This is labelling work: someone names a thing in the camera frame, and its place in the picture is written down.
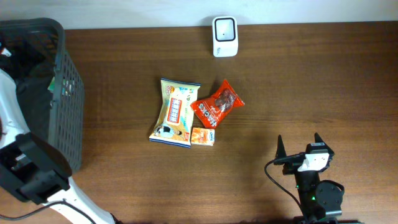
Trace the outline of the orange tissue pack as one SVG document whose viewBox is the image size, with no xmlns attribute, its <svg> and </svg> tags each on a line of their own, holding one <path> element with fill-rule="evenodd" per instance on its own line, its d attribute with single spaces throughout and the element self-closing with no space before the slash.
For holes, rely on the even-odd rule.
<svg viewBox="0 0 398 224">
<path fill-rule="evenodd" d="M 215 130 L 206 128 L 193 128 L 191 143 L 202 146 L 213 146 L 215 143 Z"/>
</svg>

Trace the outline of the red snack bag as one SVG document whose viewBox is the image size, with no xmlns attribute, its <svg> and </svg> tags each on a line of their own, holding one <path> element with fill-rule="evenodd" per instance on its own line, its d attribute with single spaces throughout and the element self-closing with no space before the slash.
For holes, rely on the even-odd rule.
<svg viewBox="0 0 398 224">
<path fill-rule="evenodd" d="M 223 80 L 218 90 L 209 98 L 194 101 L 190 107 L 205 128 L 215 129 L 232 111 L 245 102 L 235 92 L 227 80 Z"/>
</svg>

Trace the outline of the yellow wet wipes pack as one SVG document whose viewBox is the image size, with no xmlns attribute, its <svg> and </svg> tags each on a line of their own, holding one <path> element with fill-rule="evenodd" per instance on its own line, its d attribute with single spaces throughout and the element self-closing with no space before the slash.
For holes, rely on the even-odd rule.
<svg viewBox="0 0 398 224">
<path fill-rule="evenodd" d="M 161 78 L 160 84 L 162 106 L 149 141 L 189 148 L 194 118 L 191 104 L 201 85 L 166 78 Z"/>
</svg>

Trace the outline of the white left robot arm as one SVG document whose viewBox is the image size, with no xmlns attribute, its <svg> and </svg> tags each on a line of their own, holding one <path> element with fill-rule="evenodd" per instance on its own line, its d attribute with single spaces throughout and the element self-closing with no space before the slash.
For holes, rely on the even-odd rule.
<svg viewBox="0 0 398 224">
<path fill-rule="evenodd" d="M 75 183 L 62 153 L 31 133 L 17 101 L 16 84 L 1 72 L 1 187 L 21 202 L 51 208 L 71 223 L 119 223 Z"/>
</svg>

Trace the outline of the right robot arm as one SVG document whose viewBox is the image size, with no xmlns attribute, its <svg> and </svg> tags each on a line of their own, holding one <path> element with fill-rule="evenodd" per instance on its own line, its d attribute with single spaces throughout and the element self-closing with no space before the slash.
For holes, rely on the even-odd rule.
<svg viewBox="0 0 398 224">
<path fill-rule="evenodd" d="M 335 181 L 320 179 L 320 173 L 329 168 L 335 153 L 318 133 L 314 134 L 314 141 L 307 144 L 304 152 L 289 156 L 279 136 L 272 163 L 282 166 L 284 175 L 295 177 L 302 215 L 294 217 L 293 223 L 340 223 L 345 188 Z"/>
</svg>

